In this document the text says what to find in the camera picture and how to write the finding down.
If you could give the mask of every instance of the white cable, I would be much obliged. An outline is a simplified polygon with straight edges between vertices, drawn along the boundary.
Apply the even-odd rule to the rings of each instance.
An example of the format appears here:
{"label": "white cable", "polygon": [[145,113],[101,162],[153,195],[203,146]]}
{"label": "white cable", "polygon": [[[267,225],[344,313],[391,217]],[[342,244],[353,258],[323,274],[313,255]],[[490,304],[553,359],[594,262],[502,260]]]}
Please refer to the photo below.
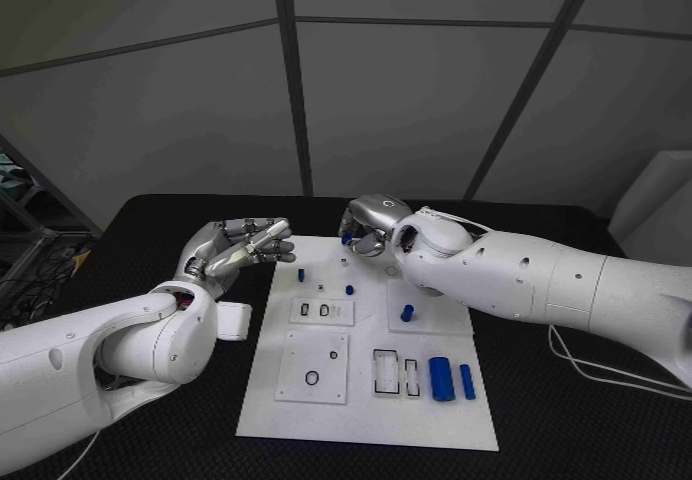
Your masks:
{"label": "white cable", "polygon": [[[562,346],[562,349],[565,351],[565,355],[561,354],[556,350],[555,350],[555,347],[552,345],[552,335],[551,334],[555,334],[555,336],[558,337],[558,341],[559,341],[559,344]],[[650,383],[654,383],[656,385],[662,385],[663,387],[666,388],[673,388],[676,390],[682,390],[683,392],[689,393],[692,395],[692,389],[689,388],[685,388],[685,387],[680,387],[677,385],[673,385],[670,383],[664,383],[664,382],[659,382],[657,380],[653,380],[651,378],[646,378],[646,377],[641,377],[640,375],[634,375],[633,373],[630,372],[626,372],[623,370],[617,370],[615,368],[611,368],[605,365],[600,365],[598,363],[591,363],[591,362],[587,362],[585,360],[581,360],[578,358],[574,358],[572,357],[572,354],[569,353],[569,349],[566,348],[566,345],[565,345],[565,342],[562,340],[562,337],[559,335],[559,332],[555,328],[553,325],[551,325],[548,327],[548,344],[551,345],[551,350],[552,350],[552,353],[559,357],[559,358],[564,358],[565,360],[569,361],[569,363],[572,364],[572,367],[574,369],[576,370],[576,372],[584,376],[587,377],[589,380],[594,380],[595,382],[602,382],[602,383],[610,383],[613,385],[621,385],[623,387],[630,387],[630,388],[637,388],[640,390],[646,390],[647,392],[653,392],[653,393],[657,393],[659,395],[664,395],[666,397],[672,397],[672,398],[677,398],[679,400],[688,400],[688,401],[692,401],[692,396],[688,396],[688,395],[677,395],[676,393],[669,393],[669,392],[663,392],[662,390],[656,389],[656,388],[650,388],[650,387],[644,387],[643,385],[637,385],[636,383],[627,383],[627,382],[618,382],[617,380],[610,380],[607,378],[601,378],[601,377],[594,377],[592,375],[589,375],[588,373],[584,372],[584,370],[579,368],[579,365],[578,363],[584,364],[584,365],[588,365],[591,367],[595,367],[595,368],[601,368],[602,370],[608,370],[614,373],[618,373],[621,375],[626,375],[631,378],[636,378],[637,380],[643,380],[646,382],[650,382]]]}
{"label": "white cable", "polygon": [[73,463],[72,466],[68,468],[68,470],[65,471],[65,473],[57,477],[57,480],[63,480],[63,479],[65,479],[65,477],[69,475],[69,472],[72,471],[72,469],[76,467],[76,465],[78,465],[79,462],[82,461],[83,456],[86,455],[86,453],[89,453],[91,446],[94,445],[94,442],[96,441],[96,437],[98,437],[98,434],[99,434],[99,433],[101,433],[101,430],[95,433],[94,438],[91,439],[91,442],[89,442],[89,444],[86,445],[86,448],[83,449],[82,454],[79,455],[79,458],[75,460],[75,463]]}
{"label": "white cable", "polygon": [[455,215],[451,215],[450,213],[438,212],[437,210],[432,210],[429,207],[422,207],[419,210],[422,213],[432,213],[437,216],[447,218],[448,220],[454,220],[461,223],[468,223],[470,225],[476,225],[478,228],[481,228],[486,232],[494,232],[494,230],[480,223],[471,222],[465,218],[457,217]]}

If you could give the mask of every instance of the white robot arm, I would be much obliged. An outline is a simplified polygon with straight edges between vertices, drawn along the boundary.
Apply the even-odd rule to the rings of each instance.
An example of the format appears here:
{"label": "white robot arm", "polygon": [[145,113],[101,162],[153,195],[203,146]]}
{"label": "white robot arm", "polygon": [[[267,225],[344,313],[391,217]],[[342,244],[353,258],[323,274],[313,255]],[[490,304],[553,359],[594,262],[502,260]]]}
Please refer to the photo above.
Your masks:
{"label": "white robot arm", "polygon": [[[285,219],[209,223],[174,280],[150,293],[0,334],[0,476],[98,432],[200,374],[251,308],[219,302],[238,270],[291,262]],[[115,376],[108,385],[95,368]]]}
{"label": "white robot arm", "polygon": [[[392,248],[406,281],[497,317],[562,325],[643,352],[692,387],[692,268],[608,257],[493,231],[393,197],[349,204],[339,235],[362,255]],[[366,235],[353,240],[360,227]]]}

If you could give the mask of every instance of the robotic hand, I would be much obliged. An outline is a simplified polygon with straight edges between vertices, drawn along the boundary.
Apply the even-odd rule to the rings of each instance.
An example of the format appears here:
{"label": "robotic hand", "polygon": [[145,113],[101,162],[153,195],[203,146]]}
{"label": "robotic hand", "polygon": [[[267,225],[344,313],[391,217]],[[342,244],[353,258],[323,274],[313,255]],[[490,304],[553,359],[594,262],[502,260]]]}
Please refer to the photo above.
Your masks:
{"label": "robotic hand", "polygon": [[0,333],[0,476],[190,382],[216,338],[245,339],[249,306],[215,300],[242,267],[295,260],[290,235],[282,218],[212,222],[148,294]]}
{"label": "robotic hand", "polygon": [[[471,236],[460,223],[486,233]],[[354,240],[363,227],[366,235]],[[576,328],[643,352],[692,387],[692,268],[597,255],[392,197],[349,203],[339,228],[357,254],[389,248],[406,281],[428,295],[500,318]]]}

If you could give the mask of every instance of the white tile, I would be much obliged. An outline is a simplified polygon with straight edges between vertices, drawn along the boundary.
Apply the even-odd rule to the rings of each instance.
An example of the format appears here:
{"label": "white tile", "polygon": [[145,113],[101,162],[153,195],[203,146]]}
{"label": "white tile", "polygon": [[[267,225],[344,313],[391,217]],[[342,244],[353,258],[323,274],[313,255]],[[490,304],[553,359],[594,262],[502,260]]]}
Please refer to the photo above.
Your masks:
{"label": "white tile", "polygon": [[316,17],[549,22],[562,0],[295,0],[295,14]]}
{"label": "white tile", "polygon": [[576,23],[692,34],[689,0],[587,0]]}
{"label": "white tile", "polygon": [[0,78],[0,132],[104,228],[145,193],[300,195],[287,90],[271,25]]}
{"label": "white tile", "polygon": [[571,32],[477,199],[613,213],[659,150],[692,146],[692,43]]}
{"label": "white tile", "polygon": [[317,195],[461,198],[545,32],[298,24]]}
{"label": "white tile", "polygon": [[0,68],[275,17],[274,0],[13,1],[3,11]]}

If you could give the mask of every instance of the blue block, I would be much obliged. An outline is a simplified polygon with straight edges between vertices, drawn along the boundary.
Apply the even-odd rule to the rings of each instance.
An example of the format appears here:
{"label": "blue block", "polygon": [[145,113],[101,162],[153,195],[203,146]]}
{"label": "blue block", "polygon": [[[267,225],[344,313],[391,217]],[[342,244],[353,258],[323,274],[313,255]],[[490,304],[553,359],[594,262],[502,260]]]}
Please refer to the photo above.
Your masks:
{"label": "blue block", "polygon": [[412,316],[414,316],[414,306],[412,306],[412,305],[406,305],[406,306],[403,307],[403,312],[401,312],[401,320],[402,320],[403,322],[409,322]]}
{"label": "blue block", "polygon": [[454,400],[454,384],[451,383],[450,359],[432,357],[428,360],[429,383],[432,385],[432,398],[438,402]]}
{"label": "blue block", "polygon": [[468,365],[460,365],[461,383],[464,384],[464,395],[467,400],[476,400],[476,391],[473,390],[471,369]]}

